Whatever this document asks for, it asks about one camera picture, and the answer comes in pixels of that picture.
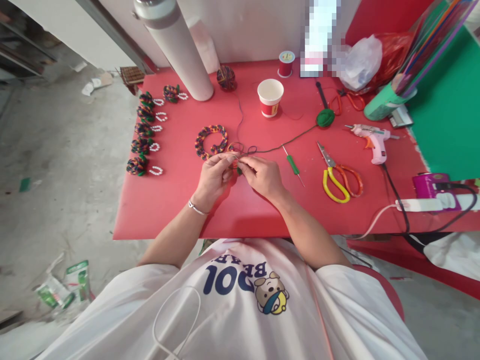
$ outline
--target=green container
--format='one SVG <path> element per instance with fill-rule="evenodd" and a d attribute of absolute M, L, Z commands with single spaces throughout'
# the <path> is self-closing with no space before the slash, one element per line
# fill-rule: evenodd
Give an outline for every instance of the green container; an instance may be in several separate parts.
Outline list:
<path fill-rule="evenodd" d="M 416 94 L 417 89 L 413 90 L 408 97 L 398 96 L 392 89 L 392 83 L 390 82 L 365 106 L 363 113 L 372 121 L 382 120 Z"/>

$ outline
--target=hand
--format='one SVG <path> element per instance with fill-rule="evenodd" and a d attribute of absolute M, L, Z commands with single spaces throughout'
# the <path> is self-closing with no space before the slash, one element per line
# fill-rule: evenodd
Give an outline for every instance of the hand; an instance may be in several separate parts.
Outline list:
<path fill-rule="evenodd" d="M 203 163 L 198 187 L 191 197 L 191 202 L 198 210 L 208 213 L 213 208 L 233 175 L 229 166 L 239 156 L 238 152 L 222 152 Z"/>
<path fill-rule="evenodd" d="M 238 167 L 245 175 L 250 186 L 271 203 L 275 203 L 287 194 L 282 184 L 279 165 L 262 157 L 241 157 Z"/>

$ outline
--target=red plastic bag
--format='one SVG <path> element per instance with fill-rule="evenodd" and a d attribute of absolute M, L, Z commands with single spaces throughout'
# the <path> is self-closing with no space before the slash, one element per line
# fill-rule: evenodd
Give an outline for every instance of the red plastic bag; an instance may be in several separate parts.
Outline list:
<path fill-rule="evenodd" d="M 388 84 L 394 78 L 407 57 L 414 34 L 412 32 L 387 32 L 375 34 L 375 37 L 381 41 L 380 69 L 358 94 L 369 93 Z"/>

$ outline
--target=red table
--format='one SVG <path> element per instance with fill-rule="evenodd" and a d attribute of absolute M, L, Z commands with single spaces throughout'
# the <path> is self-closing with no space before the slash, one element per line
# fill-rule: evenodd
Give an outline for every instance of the red table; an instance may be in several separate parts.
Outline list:
<path fill-rule="evenodd" d="M 229 142 L 240 140 L 245 148 L 256 145 L 259 150 L 267 150 L 281 145 L 306 129 L 313 126 L 320 110 L 323 109 L 315 79 L 300 78 L 299 62 L 293 65 L 291 77 L 278 77 L 278 60 L 244 62 L 231 65 L 235 71 L 238 88 L 236 93 L 223 92 L 216 84 L 211 100 L 199 102 L 193 98 L 180 100 L 178 104 L 166 103 L 155 107 L 155 111 L 167 113 L 162 125 L 163 131 L 154 136 L 161 146 L 160 151 L 148 156 L 149 167 L 159 166 L 164 172 L 161 176 L 148 174 L 138 177 L 125 174 L 125 182 L 114 229 L 114 240 L 152 239 L 188 202 L 196 189 L 203 161 L 194 148 L 198 132 L 205 126 L 223 125 L 229 134 Z M 280 80 L 285 88 L 278 115 L 272 119 L 262 116 L 257 86 L 268 78 Z M 337 79 L 321 78 L 325 96 L 330 101 L 336 94 Z M 165 85 L 177 85 L 178 76 L 171 70 L 145 77 L 143 90 L 149 91 L 154 98 L 162 97 Z M 236 132 L 242 118 L 244 120 Z M 369 227 L 375 214 L 383 207 L 393 204 L 395 196 L 389 188 L 380 166 L 371 163 L 372 151 L 364 149 L 366 141 L 354 136 L 344 125 L 369 124 L 392 130 L 390 123 L 374 123 L 367 120 L 362 112 L 343 101 L 343 114 L 337 116 L 329 128 L 316 128 L 303 135 L 286 149 L 293 156 L 305 188 L 298 176 L 294 175 L 285 152 L 279 149 L 259 154 L 277 161 L 283 183 L 298 202 L 315 216 L 330 234 L 363 234 Z M 393 130 L 400 140 L 389 139 L 386 143 L 390 175 L 400 196 L 404 199 L 415 198 L 412 177 L 425 172 L 426 168 L 412 139 L 405 129 Z M 322 188 L 323 171 L 326 164 L 317 147 L 320 141 L 330 156 L 338 163 L 356 169 L 363 178 L 364 193 L 360 198 L 352 198 L 346 204 L 333 202 Z M 219 134 L 210 135 L 205 140 L 205 148 L 219 144 Z M 334 194 L 340 192 L 333 185 Z M 430 215 L 427 213 L 409 213 L 412 232 L 433 230 L 445 224 L 455 214 Z M 480 230 L 480 215 L 470 213 L 457 221 L 447 231 Z M 401 212 L 392 208 L 387 210 L 373 233 L 401 232 L 405 229 Z M 208 217 L 201 233 L 203 238 L 243 238 L 243 237 L 287 237 L 287 227 L 277 210 L 264 198 L 255 193 L 244 176 L 234 179 L 217 202 Z"/>

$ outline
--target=scissors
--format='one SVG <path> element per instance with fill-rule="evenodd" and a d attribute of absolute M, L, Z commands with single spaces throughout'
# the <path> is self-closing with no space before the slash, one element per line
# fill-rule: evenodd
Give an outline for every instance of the scissors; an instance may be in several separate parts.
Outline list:
<path fill-rule="evenodd" d="M 337 165 L 335 161 L 330 157 L 329 153 L 325 150 L 325 148 L 322 145 L 320 145 L 318 141 L 316 143 L 318 144 L 318 148 L 320 149 L 320 152 L 323 155 L 323 158 L 325 159 L 326 165 L 328 166 L 327 170 L 323 171 L 323 189 L 325 190 L 328 197 L 337 203 L 345 204 L 350 201 L 350 196 L 353 196 L 354 198 L 358 198 L 360 195 L 362 195 L 364 191 L 364 183 L 362 182 L 362 178 L 360 177 L 359 173 L 348 166 L 340 165 L 340 164 Z M 343 178 L 343 182 L 345 183 L 345 187 L 341 183 L 339 183 L 339 181 L 335 178 L 333 169 L 336 169 L 340 173 L 341 177 Z M 350 184 L 347 179 L 347 176 L 345 175 L 344 170 L 352 173 L 355 176 L 358 182 L 357 193 L 354 193 L 350 189 Z M 331 193 L 327 185 L 327 181 L 329 177 L 330 177 L 330 180 L 335 184 L 335 186 L 339 188 L 340 191 L 343 193 L 343 195 L 345 196 L 345 199 L 343 200 L 339 199 L 338 197 L 334 196 Z"/>
<path fill-rule="evenodd" d="M 332 107 L 334 105 L 334 101 L 336 100 L 338 102 L 338 111 L 335 111 L 335 110 L 333 111 L 336 116 L 342 115 L 342 112 L 343 112 L 343 110 L 342 110 L 342 98 L 343 97 L 347 97 L 348 100 L 350 100 L 350 104 L 353 106 L 353 108 L 355 110 L 362 111 L 363 109 L 365 109 L 365 101 L 360 95 L 354 94 L 351 91 L 345 91 L 345 89 L 342 89 L 342 90 L 337 89 L 336 92 L 338 94 L 332 100 L 330 100 L 330 102 L 328 103 L 328 107 L 330 109 L 332 109 Z"/>

